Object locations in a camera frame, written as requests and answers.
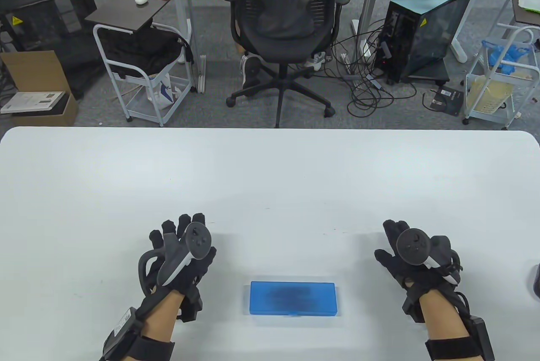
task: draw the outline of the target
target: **white plastic bag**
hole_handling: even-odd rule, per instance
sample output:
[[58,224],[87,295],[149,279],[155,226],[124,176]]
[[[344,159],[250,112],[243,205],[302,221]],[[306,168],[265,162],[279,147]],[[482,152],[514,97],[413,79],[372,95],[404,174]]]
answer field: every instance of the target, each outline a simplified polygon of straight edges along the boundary
[[159,110],[165,109],[174,103],[169,74],[167,74],[154,89],[149,90],[148,87],[146,87],[146,97],[150,102],[152,102],[152,96],[154,96],[154,100],[156,101]]

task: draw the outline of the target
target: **computer case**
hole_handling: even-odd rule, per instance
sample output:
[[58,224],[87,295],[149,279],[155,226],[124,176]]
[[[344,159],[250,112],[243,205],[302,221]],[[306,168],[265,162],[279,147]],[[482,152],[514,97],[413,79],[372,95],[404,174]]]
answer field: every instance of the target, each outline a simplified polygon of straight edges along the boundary
[[19,52],[54,50],[75,98],[104,70],[93,25],[94,0],[0,0],[2,31]]
[[417,77],[437,83],[444,71],[443,58],[454,38],[469,0],[392,0],[378,37],[374,66],[388,81],[409,82]]

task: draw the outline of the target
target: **sneaker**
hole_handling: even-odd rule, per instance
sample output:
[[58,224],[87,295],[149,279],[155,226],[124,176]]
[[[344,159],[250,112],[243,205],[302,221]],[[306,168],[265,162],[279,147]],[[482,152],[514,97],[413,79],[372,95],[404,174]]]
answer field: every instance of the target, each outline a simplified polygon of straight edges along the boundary
[[314,70],[319,71],[322,67],[322,63],[326,62],[326,53],[320,52],[313,54],[313,58],[308,58],[303,64],[304,67],[313,67]]
[[253,87],[261,82],[257,78],[261,71],[261,60],[258,56],[245,54],[240,59],[240,73],[243,76],[242,89]]

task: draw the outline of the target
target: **blue plastic case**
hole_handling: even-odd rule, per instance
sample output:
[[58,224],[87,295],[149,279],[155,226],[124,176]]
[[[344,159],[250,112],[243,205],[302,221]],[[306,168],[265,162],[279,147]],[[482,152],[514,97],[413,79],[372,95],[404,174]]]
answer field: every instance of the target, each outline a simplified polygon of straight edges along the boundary
[[331,282],[252,281],[251,315],[335,316],[336,288]]

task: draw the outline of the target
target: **open cardboard box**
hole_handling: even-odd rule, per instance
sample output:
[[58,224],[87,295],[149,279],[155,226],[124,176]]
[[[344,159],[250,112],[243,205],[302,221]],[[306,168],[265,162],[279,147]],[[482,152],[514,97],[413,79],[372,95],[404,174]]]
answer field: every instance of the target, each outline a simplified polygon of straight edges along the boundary
[[58,92],[68,94],[67,104],[61,114],[13,114],[16,126],[73,126],[79,106],[71,94],[68,80],[54,52],[0,53],[15,86],[21,92]]

